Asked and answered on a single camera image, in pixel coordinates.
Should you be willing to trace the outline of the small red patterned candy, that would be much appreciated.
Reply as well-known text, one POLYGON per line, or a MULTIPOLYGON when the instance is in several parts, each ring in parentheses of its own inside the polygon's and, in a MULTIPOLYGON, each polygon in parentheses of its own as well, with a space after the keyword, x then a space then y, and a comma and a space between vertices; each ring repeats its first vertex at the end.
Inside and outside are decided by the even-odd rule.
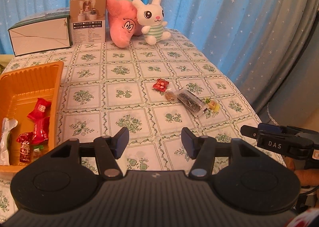
POLYGON ((165 92, 167 90, 168 85, 169 85, 168 81, 162 78, 158 78, 155 84, 153 84, 153 89, 159 92, 165 92))

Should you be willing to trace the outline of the blue star curtain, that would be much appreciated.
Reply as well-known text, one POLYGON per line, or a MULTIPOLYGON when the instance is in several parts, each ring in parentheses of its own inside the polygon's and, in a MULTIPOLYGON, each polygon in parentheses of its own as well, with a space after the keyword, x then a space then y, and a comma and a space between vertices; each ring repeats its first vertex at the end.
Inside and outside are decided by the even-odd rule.
MULTIPOLYGON (((1 0, 1 53, 12 53, 9 27, 68 4, 1 0)), ((318 0, 162 0, 162 6, 168 26, 187 36, 230 78, 256 112, 293 116, 318 107, 317 79, 297 76, 294 69, 318 0)))

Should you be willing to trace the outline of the white bunny plush toy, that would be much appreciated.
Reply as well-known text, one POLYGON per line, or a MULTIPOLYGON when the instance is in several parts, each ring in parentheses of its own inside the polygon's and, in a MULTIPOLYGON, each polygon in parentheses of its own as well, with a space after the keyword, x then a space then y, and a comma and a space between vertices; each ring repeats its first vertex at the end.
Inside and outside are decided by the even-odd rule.
POLYGON ((144 4, 141 0, 132 1, 137 10, 137 21, 142 26, 141 32, 149 45, 171 37, 171 33, 164 30, 168 22, 164 20, 164 10, 160 3, 161 0, 152 0, 151 4, 144 4))

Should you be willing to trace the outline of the yellow candy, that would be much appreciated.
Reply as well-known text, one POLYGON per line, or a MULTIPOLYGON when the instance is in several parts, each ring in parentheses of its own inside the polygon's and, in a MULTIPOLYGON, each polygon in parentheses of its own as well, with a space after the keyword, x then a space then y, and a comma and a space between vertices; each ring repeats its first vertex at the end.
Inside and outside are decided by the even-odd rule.
POLYGON ((205 98, 205 104, 214 112, 218 112, 220 110, 220 105, 217 101, 211 98, 205 98))

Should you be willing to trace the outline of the pink star plush toy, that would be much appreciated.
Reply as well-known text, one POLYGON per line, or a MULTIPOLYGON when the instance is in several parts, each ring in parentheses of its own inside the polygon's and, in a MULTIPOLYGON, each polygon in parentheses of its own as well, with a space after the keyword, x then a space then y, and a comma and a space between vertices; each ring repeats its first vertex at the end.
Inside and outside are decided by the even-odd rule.
POLYGON ((126 48, 132 36, 142 35, 137 21, 137 9, 131 0, 106 0, 110 37, 119 48, 126 48))

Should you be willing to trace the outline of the red bow candy wrapper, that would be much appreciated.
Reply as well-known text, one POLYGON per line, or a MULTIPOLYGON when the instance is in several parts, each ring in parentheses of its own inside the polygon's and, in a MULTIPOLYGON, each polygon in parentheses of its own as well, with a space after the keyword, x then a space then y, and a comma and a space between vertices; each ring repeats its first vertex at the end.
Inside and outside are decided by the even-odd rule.
POLYGON ((49 140, 49 117, 44 117, 35 122, 33 128, 33 136, 31 139, 31 144, 33 146, 41 145, 47 143, 49 140))

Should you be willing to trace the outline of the brown clear-wrapped candy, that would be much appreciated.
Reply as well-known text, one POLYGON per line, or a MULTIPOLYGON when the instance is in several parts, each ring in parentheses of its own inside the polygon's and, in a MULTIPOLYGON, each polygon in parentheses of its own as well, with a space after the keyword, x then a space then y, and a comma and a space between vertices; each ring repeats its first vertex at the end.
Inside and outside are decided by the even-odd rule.
POLYGON ((173 102, 177 99, 175 92, 173 91, 166 91, 164 93, 164 97, 169 101, 169 102, 173 102))

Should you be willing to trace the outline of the orange plastic tray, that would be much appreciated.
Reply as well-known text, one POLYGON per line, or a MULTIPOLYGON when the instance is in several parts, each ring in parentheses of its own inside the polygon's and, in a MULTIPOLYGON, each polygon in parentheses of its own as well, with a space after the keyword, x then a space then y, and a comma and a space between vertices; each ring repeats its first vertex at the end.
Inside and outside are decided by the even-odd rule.
POLYGON ((26 166, 19 161, 20 144, 16 139, 21 133, 33 131, 34 123, 27 115, 34 109, 38 98, 51 102, 49 139, 44 145, 44 152, 54 149, 58 93, 63 66, 63 62, 53 62, 1 75, 1 119, 7 117, 18 121, 17 127, 10 134, 10 165, 2 165, 1 172, 17 173, 26 166))

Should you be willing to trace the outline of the green candy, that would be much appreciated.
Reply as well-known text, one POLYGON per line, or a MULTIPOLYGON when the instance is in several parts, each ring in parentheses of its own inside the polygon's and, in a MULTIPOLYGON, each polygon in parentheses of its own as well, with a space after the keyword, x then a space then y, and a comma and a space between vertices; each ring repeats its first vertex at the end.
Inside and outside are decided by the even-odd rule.
POLYGON ((32 160, 36 161, 41 158, 47 150, 47 145, 37 145, 32 148, 32 160))

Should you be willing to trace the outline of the dark red foil candy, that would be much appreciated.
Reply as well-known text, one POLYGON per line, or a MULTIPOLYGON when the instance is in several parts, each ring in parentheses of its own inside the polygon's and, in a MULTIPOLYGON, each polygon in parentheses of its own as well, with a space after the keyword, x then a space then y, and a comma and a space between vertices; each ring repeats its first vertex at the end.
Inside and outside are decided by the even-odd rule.
POLYGON ((20 162, 29 163, 31 160, 31 141, 33 137, 33 132, 21 133, 16 139, 20 143, 20 162))

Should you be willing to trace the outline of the beige humidifier product box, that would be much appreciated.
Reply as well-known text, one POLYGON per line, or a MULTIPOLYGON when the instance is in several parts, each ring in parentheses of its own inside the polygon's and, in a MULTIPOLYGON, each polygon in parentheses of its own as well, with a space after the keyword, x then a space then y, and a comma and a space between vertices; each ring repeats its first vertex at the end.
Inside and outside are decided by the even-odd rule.
POLYGON ((74 45, 105 42, 106 0, 70 0, 70 28, 74 45))

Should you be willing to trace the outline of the red square candy box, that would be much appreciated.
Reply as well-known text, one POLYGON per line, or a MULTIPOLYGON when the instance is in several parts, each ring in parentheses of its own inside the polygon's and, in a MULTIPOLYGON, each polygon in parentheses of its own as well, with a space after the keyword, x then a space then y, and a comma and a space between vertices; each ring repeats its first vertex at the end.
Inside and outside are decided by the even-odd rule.
POLYGON ((38 98, 33 110, 27 117, 33 121, 45 118, 47 110, 51 107, 51 101, 44 98, 38 98))

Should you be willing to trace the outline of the white and green flat box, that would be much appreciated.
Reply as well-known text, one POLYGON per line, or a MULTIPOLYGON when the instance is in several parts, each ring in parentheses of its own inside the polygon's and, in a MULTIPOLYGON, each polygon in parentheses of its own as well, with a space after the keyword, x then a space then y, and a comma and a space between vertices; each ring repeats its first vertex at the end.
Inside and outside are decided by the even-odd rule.
POLYGON ((70 10, 35 13, 8 29, 15 56, 71 47, 70 10))

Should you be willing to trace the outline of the green floral tablecloth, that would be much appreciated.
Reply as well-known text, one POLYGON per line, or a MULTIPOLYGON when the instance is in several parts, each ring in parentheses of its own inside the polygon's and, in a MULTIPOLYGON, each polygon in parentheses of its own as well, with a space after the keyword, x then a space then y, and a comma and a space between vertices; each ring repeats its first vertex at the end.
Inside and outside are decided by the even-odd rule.
POLYGON ((57 103, 56 143, 91 142, 122 127, 130 141, 122 171, 184 170, 193 161, 181 129, 219 142, 241 137, 260 118, 245 97, 177 30, 155 45, 133 37, 125 49, 111 39, 13 58, 6 72, 51 62, 64 67, 57 103))

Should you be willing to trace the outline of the clear black seed bar packet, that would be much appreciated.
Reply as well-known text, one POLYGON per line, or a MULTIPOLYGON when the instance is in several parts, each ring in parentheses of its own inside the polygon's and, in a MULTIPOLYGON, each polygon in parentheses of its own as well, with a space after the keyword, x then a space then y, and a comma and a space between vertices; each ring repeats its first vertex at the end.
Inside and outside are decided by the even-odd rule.
POLYGON ((207 104, 185 87, 176 91, 175 96, 194 117, 200 117, 208 110, 207 104))

